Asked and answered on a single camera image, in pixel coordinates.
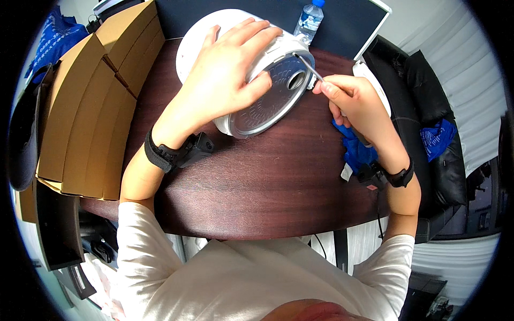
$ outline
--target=metal bottom plate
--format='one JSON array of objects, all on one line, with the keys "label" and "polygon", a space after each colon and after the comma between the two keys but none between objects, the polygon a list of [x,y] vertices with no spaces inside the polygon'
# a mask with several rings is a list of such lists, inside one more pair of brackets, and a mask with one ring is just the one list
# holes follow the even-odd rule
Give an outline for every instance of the metal bottom plate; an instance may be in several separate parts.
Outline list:
[{"label": "metal bottom plate", "polygon": [[[308,61],[314,58],[303,55]],[[271,89],[250,107],[229,116],[229,128],[236,138],[257,135],[281,119],[305,91],[311,72],[291,53],[266,67],[272,79]]]}]

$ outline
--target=bottle cap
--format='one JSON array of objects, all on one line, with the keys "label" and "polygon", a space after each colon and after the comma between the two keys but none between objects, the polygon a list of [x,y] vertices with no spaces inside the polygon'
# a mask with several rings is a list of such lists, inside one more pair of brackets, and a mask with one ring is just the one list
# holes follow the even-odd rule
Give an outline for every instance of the bottle cap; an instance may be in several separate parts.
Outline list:
[{"label": "bottle cap", "polygon": [[325,5],[325,0],[313,0],[313,5],[323,8]]}]

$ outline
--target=sleeve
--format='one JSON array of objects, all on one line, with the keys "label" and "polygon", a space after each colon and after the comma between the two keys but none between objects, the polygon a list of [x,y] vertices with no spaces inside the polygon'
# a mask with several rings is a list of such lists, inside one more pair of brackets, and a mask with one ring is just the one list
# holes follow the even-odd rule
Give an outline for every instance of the sleeve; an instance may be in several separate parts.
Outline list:
[{"label": "sleeve", "polygon": [[133,202],[118,207],[118,287],[128,319],[142,313],[157,289],[181,265],[154,214]]},{"label": "sleeve", "polygon": [[407,296],[413,251],[414,237],[397,235],[385,241],[366,261],[354,266],[353,276],[380,292],[397,317]]}]

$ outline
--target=water bottle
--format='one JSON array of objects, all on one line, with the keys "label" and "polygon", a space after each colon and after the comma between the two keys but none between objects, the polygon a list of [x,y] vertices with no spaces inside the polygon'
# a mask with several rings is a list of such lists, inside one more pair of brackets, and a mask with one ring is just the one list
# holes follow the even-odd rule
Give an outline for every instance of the water bottle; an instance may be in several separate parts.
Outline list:
[{"label": "water bottle", "polygon": [[311,5],[303,7],[302,15],[298,20],[293,35],[304,34],[306,37],[303,38],[303,41],[310,45],[323,20],[323,10],[321,10],[321,8],[323,8],[324,5],[325,0],[313,0]]}]

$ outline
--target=rice cooker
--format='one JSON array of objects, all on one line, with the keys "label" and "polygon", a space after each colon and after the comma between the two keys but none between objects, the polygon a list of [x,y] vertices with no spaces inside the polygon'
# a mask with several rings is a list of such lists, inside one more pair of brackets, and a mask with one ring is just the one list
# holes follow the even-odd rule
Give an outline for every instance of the rice cooker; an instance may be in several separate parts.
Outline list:
[{"label": "rice cooker", "polygon": [[[219,25],[218,37],[238,23],[253,17],[253,14],[238,9],[225,9],[213,12],[195,23],[182,39],[176,58],[178,78],[186,81],[208,30]],[[280,37],[258,55],[246,74],[246,81],[251,82],[261,71],[268,71],[272,79],[271,89],[250,107],[232,114],[214,119],[216,127],[223,133],[236,138],[248,138],[262,133],[293,108],[304,91],[316,80],[315,76],[293,53],[304,57],[314,68],[314,57],[308,46],[302,41],[303,35],[293,36],[284,31]]]}]

